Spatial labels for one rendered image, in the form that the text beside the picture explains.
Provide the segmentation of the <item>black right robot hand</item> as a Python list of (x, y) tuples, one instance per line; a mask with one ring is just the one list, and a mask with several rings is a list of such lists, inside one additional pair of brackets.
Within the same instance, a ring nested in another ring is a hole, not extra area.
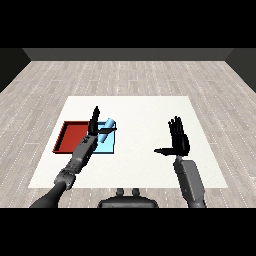
[(163, 154), (165, 156), (187, 156), (190, 152), (190, 144), (188, 136), (184, 132), (181, 118), (175, 116), (168, 122), (168, 125), (172, 139), (172, 147), (155, 149), (155, 152)]

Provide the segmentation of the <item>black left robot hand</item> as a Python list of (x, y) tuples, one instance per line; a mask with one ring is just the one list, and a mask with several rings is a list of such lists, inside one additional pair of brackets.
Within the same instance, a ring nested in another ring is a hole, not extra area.
[(100, 110), (98, 107), (95, 107), (93, 111), (92, 118), (89, 121), (89, 126), (88, 126), (88, 134), (97, 136), (99, 134), (99, 128), (98, 128), (98, 118), (100, 115)]

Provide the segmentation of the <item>small blue can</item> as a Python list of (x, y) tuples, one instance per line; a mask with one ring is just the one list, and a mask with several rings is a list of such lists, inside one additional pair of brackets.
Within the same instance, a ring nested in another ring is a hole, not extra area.
[(114, 123), (115, 121), (111, 118), (109, 118), (106, 123), (104, 124), (104, 126), (99, 130), (99, 134), (98, 134), (98, 141), (100, 143), (103, 143), (105, 141), (105, 139), (107, 138), (107, 136), (114, 131)]

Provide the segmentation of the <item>red shallow open box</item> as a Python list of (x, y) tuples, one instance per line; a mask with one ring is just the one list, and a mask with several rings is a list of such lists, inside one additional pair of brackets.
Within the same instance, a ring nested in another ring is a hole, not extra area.
[(52, 150), (55, 154), (71, 154), (87, 134), (88, 121), (65, 121)]

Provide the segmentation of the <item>light blue shallow open box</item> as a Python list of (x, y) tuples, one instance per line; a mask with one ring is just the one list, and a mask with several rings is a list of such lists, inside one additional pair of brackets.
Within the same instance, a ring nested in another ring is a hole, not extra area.
[(115, 132), (112, 131), (110, 134), (99, 134), (99, 141), (97, 147), (93, 151), (94, 154), (113, 154), (115, 144)]

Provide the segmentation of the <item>dark grey robot body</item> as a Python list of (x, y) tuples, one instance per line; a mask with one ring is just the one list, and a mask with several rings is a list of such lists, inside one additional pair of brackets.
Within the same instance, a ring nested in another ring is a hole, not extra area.
[(155, 200), (142, 197), (138, 188), (132, 189), (131, 196), (125, 196), (124, 189), (118, 188), (116, 195), (101, 200), (98, 208), (158, 208), (158, 204)]

